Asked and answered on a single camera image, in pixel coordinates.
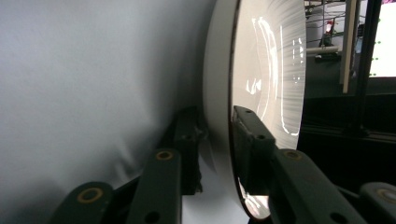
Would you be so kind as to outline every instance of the black pole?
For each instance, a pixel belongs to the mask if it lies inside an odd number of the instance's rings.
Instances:
[[[381,3],[382,0],[368,0],[367,3],[363,42],[361,46],[361,61],[359,63],[358,85],[355,93],[356,110],[350,127],[346,129],[346,134],[354,136],[368,135],[368,132],[363,128],[364,107]]]

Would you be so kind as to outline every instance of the glossy white surface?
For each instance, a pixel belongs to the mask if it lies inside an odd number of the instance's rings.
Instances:
[[[0,223],[46,223],[78,185],[117,187],[140,172],[175,111],[201,103],[213,6],[0,1]],[[217,206],[237,220],[206,185],[184,203],[186,223],[221,217],[207,213]]]
[[[279,148],[297,148],[305,84],[300,1],[242,1],[233,58],[233,104],[256,112]]]
[[[237,3],[219,0],[215,7],[205,52],[204,103],[217,172],[240,202],[230,158],[232,105],[254,110],[278,147],[296,148],[304,99],[305,18],[302,1],[242,1],[239,15]]]

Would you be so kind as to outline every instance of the plate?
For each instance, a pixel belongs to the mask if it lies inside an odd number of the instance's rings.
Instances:
[[[216,171],[236,202],[243,194],[230,152],[232,108],[256,112],[279,148],[296,148],[305,82],[304,2],[219,0],[205,49],[204,111]],[[247,208],[255,218],[266,213]]]

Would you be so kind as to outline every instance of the white plate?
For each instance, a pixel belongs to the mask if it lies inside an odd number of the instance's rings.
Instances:
[[[304,81],[303,1],[217,2],[206,40],[205,117],[216,170],[237,202],[229,142],[233,105],[255,111],[278,147],[296,148]]]

